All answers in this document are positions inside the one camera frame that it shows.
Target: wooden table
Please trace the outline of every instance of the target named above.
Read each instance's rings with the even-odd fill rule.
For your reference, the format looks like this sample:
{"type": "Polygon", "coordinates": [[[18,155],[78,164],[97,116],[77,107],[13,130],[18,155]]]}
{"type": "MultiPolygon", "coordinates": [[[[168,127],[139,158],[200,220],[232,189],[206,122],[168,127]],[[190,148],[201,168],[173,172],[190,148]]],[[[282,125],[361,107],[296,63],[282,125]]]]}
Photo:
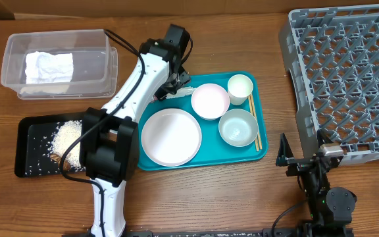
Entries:
{"type": "MultiPolygon", "coordinates": [[[[162,38],[170,23],[187,28],[194,49],[190,74],[244,70],[257,79],[270,144],[258,162],[162,172],[137,170],[127,183],[128,230],[261,230],[302,200],[296,178],[276,167],[279,136],[285,132],[296,157],[302,157],[295,123],[295,95],[287,77],[278,31],[285,14],[171,16],[0,22],[0,73],[7,38],[13,33],[109,28],[135,46],[162,38]]],[[[120,47],[118,89],[136,64],[120,47]]],[[[17,124],[24,117],[100,108],[109,99],[23,101],[0,83],[0,236],[59,236],[83,232],[93,222],[88,184],[61,176],[14,175],[17,124]]],[[[379,161],[330,172],[333,186],[358,196],[353,223],[356,236],[379,236],[379,161]]],[[[307,208],[284,217],[279,226],[295,226],[307,208]]]]}

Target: white napkin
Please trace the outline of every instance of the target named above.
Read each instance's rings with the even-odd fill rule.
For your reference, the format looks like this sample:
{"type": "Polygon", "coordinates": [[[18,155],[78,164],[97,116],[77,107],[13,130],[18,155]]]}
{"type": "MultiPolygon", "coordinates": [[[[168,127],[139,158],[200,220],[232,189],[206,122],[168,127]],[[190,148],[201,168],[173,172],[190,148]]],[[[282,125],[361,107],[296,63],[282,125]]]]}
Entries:
{"type": "Polygon", "coordinates": [[[26,56],[27,84],[70,82],[73,72],[72,53],[52,55],[36,51],[26,56]]]}

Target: white cup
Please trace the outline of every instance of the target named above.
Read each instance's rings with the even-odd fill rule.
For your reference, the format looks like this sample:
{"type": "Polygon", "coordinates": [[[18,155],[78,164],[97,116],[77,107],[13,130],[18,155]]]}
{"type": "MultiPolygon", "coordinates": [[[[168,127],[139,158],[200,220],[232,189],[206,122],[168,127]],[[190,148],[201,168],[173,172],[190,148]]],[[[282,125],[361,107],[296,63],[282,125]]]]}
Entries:
{"type": "Polygon", "coordinates": [[[228,95],[230,103],[241,105],[253,91],[254,85],[249,77],[237,74],[229,79],[228,95]]]}

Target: gray plastic crate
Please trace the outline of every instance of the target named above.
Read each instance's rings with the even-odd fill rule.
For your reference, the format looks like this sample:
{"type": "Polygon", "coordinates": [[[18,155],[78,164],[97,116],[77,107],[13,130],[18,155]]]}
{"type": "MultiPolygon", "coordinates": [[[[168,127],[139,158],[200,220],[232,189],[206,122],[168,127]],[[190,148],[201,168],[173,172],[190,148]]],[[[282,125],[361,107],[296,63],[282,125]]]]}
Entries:
{"type": "Polygon", "coordinates": [[[379,4],[293,10],[279,41],[304,156],[321,128],[342,165],[379,159],[379,4]]]}

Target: teal tray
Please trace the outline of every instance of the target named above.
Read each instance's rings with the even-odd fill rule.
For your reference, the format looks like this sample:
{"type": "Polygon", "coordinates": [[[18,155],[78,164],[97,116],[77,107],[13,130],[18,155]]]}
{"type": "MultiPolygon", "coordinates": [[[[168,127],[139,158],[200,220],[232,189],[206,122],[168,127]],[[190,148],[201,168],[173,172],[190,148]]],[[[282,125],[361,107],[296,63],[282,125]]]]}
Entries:
{"type": "MultiPolygon", "coordinates": [[[[218,132],[218,122],[219,118],[216,120],[204,120],[198,116],[191,106],[191,96],[187,95],[185,97],[179,97],[174,99],[165,99],[164,101],[156,101],[150,103],[145,109],[141,119],[139,121],[139,136],[141,137],[141,131],[143,130],[145,122],[154,115],[157,111],[167,108],[176,108],[182,109],[189,112],[197,122],[200,124],[201,133],[203,135],[203,140],[201,142],[201,147],[195,155],[195,157],[178,167],[164,167],[154,163],[150,158],[145,154],[143,147],[139,145],[139,162],[138,167],[145,171],[158,171],[166,169],[177,169],[177,168],[190,168],[190,167],[201,167],[206,165],[221,165],[227,163],[236,163],[242,161],[256,161],[265,156],[268,150],[268,141],[266,128],[264,124],[263,111],[261,109],[260,96],[258,93],[257,82],[253,75],[248,72],[225,72],[218,74],[206,74],[206,75],[197,75],[191,76],[191,82],[187,86],[197,88],[202,84],[214,83],[222,86],[225,90],[228,89],[228,81],[235,74],[244,74],[248,76],[254,85],[253,90],[253,99],[255,104],[255,112],[257,113],[257,120],[260,130],[261,142],[263,144],[263,149],[260,151],[255,150],[254,142],[245,147],[233,147],[227,144],[221,137],[218,132]]],[[[248,100],[243,102],[242,105],[230,105],[230,109],[245,109],[249,111],[248,100]]]]}

